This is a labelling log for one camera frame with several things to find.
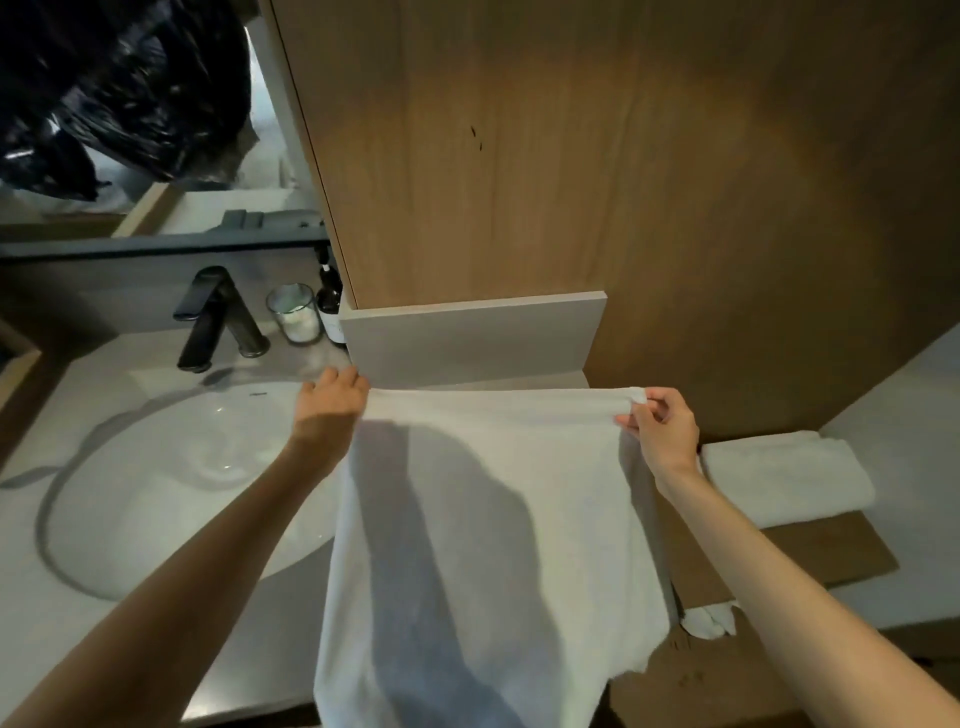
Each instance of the hand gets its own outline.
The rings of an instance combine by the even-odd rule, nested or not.
[[[700,428],[684,398],[666,387],[647,387],[646,394],[645,403],[634,403],[631,413],[617,415],[616,422],[640,441],[643,459],[658,481],[697,473]]]
[[[353,429],[367,407],[370,383],[356,367],[327,367],[316,383],[305,381],[297,395],[293,432],[285,452],[323,479],[343,460]]]

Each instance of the black faucet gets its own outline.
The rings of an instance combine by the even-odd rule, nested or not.
[[[185,372],[205,372],[224,331],[224,324],[237,340],[240,353],[253,358],[270,348],[253,316],[237,293],[227,269],[220,265],[203,268],[190,283],[182,303],[174,311],[177,321],[195,321],[183,345],[177,368]]]

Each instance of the bathroom counter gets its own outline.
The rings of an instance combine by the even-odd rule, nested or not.
[[[0,472],[0,721],[115,604],[66,586],[36,550],[40,504],[84,438],[157,397],[225,382],[307,379],[326,366],[348,364],[346,353],[326,339],[295,349],[275,326],[261,328],[272,342],[267,354],[245,359],[225,336],[202,375],[175,366],[186,338],[182,328],[125,334],[71,364]],[[439,388],[586,386],[583,373],[571,372]],[[184,720],[217,722],[312,700],[331,549],[332,542],[257,585]]]

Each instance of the wooden cabinet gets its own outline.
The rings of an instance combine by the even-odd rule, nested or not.
[[[273,0],[360,307],[603,289],[593,386],[816,427],[960,319],[948,0]]]

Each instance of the white towel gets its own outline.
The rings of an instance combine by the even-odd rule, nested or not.
[[[862,510],[876,497],[850,446],[816,432],[704,445],[701,458],[710,481],[758,528]]]
[[[669,625],[612,422],[634,397],[371,392],[327,587],[324,726],[584,728],[610,677],[645,668]]]

